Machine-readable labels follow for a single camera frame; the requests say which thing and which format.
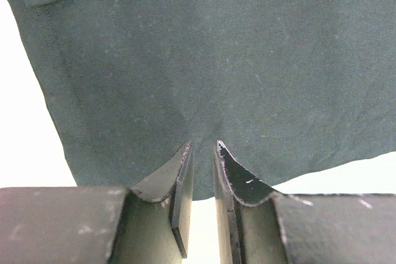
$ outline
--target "dark green fabric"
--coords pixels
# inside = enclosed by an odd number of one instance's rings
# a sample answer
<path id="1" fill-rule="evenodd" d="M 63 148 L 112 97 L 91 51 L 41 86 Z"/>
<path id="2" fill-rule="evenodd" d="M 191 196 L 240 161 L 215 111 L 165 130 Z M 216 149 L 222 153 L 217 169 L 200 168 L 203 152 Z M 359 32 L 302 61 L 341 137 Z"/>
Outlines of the dark green fabric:
<path id="1" fill-rule="evenodd" d="M 270 185 L 396 150 L 396 0 L 9 0 L 78 185 L 216 139 Z"/>

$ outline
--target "white background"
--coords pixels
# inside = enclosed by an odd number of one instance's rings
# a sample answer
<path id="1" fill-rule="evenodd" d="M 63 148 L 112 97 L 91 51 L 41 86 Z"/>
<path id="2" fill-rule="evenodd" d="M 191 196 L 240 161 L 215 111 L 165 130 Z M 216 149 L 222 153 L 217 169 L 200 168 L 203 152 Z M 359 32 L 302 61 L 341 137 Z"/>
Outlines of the white background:
<path id="1" fill-rule="evenodd" d="M 0 0 L 0 187 L 75 186 L 7 0 Z M 306 174 L 284 193 L 396 193 L 396 153 Z M 189 258 L 220 263 L 215 200 L 192 204 Z"/>

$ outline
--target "stitching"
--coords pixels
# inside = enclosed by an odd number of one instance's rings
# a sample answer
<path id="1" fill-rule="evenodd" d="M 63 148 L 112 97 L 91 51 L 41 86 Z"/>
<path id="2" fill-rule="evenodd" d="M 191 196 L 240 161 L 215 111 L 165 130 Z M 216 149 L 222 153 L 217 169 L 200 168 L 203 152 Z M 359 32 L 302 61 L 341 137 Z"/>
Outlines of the stitching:
<path id="1" fill-rule="evenodd" d="M 74 94 L 75 94 L 75 97 L 76 97 L 76 100 L 77 100 L 77 105 L 78 105 L 78 107 L 79 107 L 79 109 L 80 109 L 80 111 L 81 111 L 83 120 L 86 121 L 86 118 L 87 118 L 87 117 L 86 117 L 86 115 L 85 115 L 85 113 L 84 113 L 84 110 L 82 109 L 81 100 L 79 99 L 79 94 L 78 94 L 78 92 L 77 92 L 77 88 L 75 87 L 75 84 L 74 84 L 74 82 L 73 82 L 73 80 L 72 80 L 72 76 L 71 76 L 70 70 L 69 70 L 69 68 L 67 67 L 66 59 L 64 58 L 64 53 L 63 53 L 61 44 L 60 44 L 60 42 L 59 42 L 58 35 L 56 34 L 56 32 L 55 32 L 55 30 L 54 30 L 54 24 L 53 24 L 52 18 L 51 18 L 51 16 L 50 16 L 50 12 L 48 11 L 47 6 L 43 6 L 43 8 L 44 8 L 44 10 L 45 10 L 45 12 L 46 12 L 46 15 L 48 16 L 49 22 L 50 22 L 50 24 L 51 24 L 51 25 L 50 25 L 51 31 L 52 31 L 52 33 L 53 33 L 53 35 L 54 35 L 55 40 L 56 40 L 56 44 L 57 44 L 57 47 L 58 47 L 58 50 L 59 50 L 59 53 L 60 53 L 60 57 L 61 57 L 61 63 L 62 63 L 62 65 L 64 66 L 64 68 L 65 68 L 65 70 L 66 70 L 66 72 L 67 72 L 67 76 L 68 76 L 68 79 L 69 79 L 68 82 L 69 82 L 69 83 L 71 84 L 71 86 L 72 86 L 72 91 L 73 91 Z M 36 15 L 37 15 L 37 17 L 40 19 L 40 15 L 39 15 L 39 12 L 38 12 L 38 11 L 36 11 Z M 77 121 L 77 117 L 75 116 L 75 112 L 74 112 L 74 110 L 73 110 L 73 108 L 72 108 L 72 107 L 73 107 L 73 104 L 71 103 L 70 98 L 67 99 L 67 103 L 68 103 L 68 105 L 69 105 L 69 107 L 70 107 L 70 110 L 71 110 L 71 113 L 72 113 L 72 116 L 73 116 L 73 120 L 74 120 L 75 127 L 76 127 L 76 129 L 77 129 L 77 132 L 78 132 L 79 136 L 81 136 L 81 135 L 82 135 L 82 133 L 81 133 L 82 129 L 80 128 L 81 125 L 80 125 L 80 124 L 78 123 L 78 121 Z M 85 139 L 84 139 L 83 137 L 81 137 L 81 139 L 80 139 L 81 146 L 82 146 L 82 148 L 89 147 L 89 149 L 90 149 L 91 152 L 93 153 L 93 156 L 96 157 L 96 156 L 97 156 L 97 152 L 96 152 L 96 150 L 94 149 L 94 147 L 92 146 L 92 137 L 91 137 L 91 133 L 90 133 L 89 129 L 87 129 L 87 136 L 88 136 L 88 142 L 86 142 Z"/>

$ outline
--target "metal edge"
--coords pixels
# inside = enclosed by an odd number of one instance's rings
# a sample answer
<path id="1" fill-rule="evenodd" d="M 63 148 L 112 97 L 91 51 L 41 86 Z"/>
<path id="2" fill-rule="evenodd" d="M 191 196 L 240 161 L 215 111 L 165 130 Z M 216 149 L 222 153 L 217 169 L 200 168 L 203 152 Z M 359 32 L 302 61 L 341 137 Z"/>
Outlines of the metal edge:
<path id="1" fill-rule="evenodd" d="M 220 261 L 221 264 L 242 264 L 233 194 L 223 170 L 224 160 L 220 154 L 221 144 L 216 141 L 213 158 Z"/>
<path id="2" fill-rule="evenodd" d="M 228 243 L 231 247 L 223 247 L 223 250 L 231 249 L 234 251 L 239 248 L 242 263 L 292 263 L 292 252 L 287 239 L 288 231 L 285 229 L 286 222 L 278 209 L 278 203 L 281 200 L 288 199 L 297 202 L 301 208 L 310 208 L 313 206 L 311 201 L 313 198 L 324 202 L 331 197 L 356 197 L 356 201 L 362 204 L 361 208 L 369 210 L 372 206 L 361 198 L 395 197 L 394 194 L 282 194 L 248 172 L 232 157 L 232 154 L 222 142 L 217 142 L 217 146 L 215 159 L 218 161 L 214 168 L 215 185 L 217 187 L 221 186 L 222 191 L 227 192 L 229 196 L 232 195 L 233 208 L 231 212 L 235 214 L 236 227 L 235 222 L 224 218 L 221 221 L 222 218 L 219 215 L 221 210 L 219 209 L 218 225 L 223 229 L 224 225 L 227 225 L 230 232 L 237 229 L 239 238 L 238 245 L 232 246 L 232 243 Z M 249 189 L 245 183 L 255 183 L 255 185 L 252 189 Z M 249 196 L 252 190 L 259 193 L 254 199 Z M 225 262 L 222 259 L 222 264 L 224 263 L 239 264 L 240 262 L 235 260 Z"/>
<path id="3" fill-rule="evenodd" d="M 131 190 L 139 199 L 150 203 L 162 202 L 169 198 L 174 192 L 190 147 L 191 142 L 185 142 L 169 161 L 133 185 Z"/>
<path id="4" fill-rule="evenodd" d="M 171 202 L 171 227 L 181 255 L 187 258 L 191 217 L 192 191 L 194 186 L 194 150 L 191 142 L 176 181 L 176 190 Z"/>

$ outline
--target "seam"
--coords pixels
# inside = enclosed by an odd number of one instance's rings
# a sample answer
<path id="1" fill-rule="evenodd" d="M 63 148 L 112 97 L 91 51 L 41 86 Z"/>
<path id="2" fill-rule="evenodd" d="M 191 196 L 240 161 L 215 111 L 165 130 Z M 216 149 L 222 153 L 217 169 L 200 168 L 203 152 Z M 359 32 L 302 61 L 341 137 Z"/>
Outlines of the seam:
<path id="1" fill-rule="evenodd" d="M 56 32 L 54 30 L 54 24 L 53 24 L 52 18 L 50 16 L 50 12 L 48 11 L 48 8 L 46 6 L 43 6 L 43 9 L 45 10 L 46 15 L 48 16 L 50 27 L 51 27 L 51 32 L 54 35 L 54 39 L 56 40 L 57 48 L 59 50 L 59 54 L 60 54 L 60 57 L 61 57 L 61 64 L 64 66 L 64 69 L 66 70 L 66 73 L 67 73 L 67 78 L 69 79 L 68 83 L 71 84 L 72 91 L 75 94 L 75 98 L 77 100 L 77 107 L 80 109 L 80 112 L 81 112 L 82 117 L 83 117 L 83 121 L 85 122 L 87 117 L 86 117 L 86 115 L 84 113 L 84 110 L 82 109 L 82 105 L 81 105 L 81 101 L 79 99 L 79 94 L 77 92 L 77 88 L 75 87 L 75 84 L 74 84 L 74 82 L 72 80 L 72 75 L 70 73 L 70 70 L 67 67 L 67 62 L 66 62 L 66 59 L 64 58 L 64 53 L 63 53 L 63 50 L 62 50 L 62 46 L 61 46 L 61 44 L 59 42 L 58 35 L 56 34 Z M 80 136 L 82 136 L 82 133 L 81 133 L 82 129 L 80 128 L 81 125 L 77 121 L 77 117 L 76 117 L 75 112 L 73 110 L 73 104 L 71 103 L 70 98 L 67 99 L 67 104 L 70 107 L 71 114 L 72 114 L 72 117 L 73 117 L 73 122 L 75 124 L 75 128 L 77 129 L 77 133 L 79 134 L 78 137 L 80 138 Z M 87 136 L 88 136 L 88 142 L 83 137 L 81 137 L 79 139 L 79 144 L 81 144 L 82 148 L 89 147 L 90 151 L 93 153 L 93 156 L 96 158 L 97 152 L 92 146 L 92 137 L 91 137 L 89 129 L 87 129 Z"/>

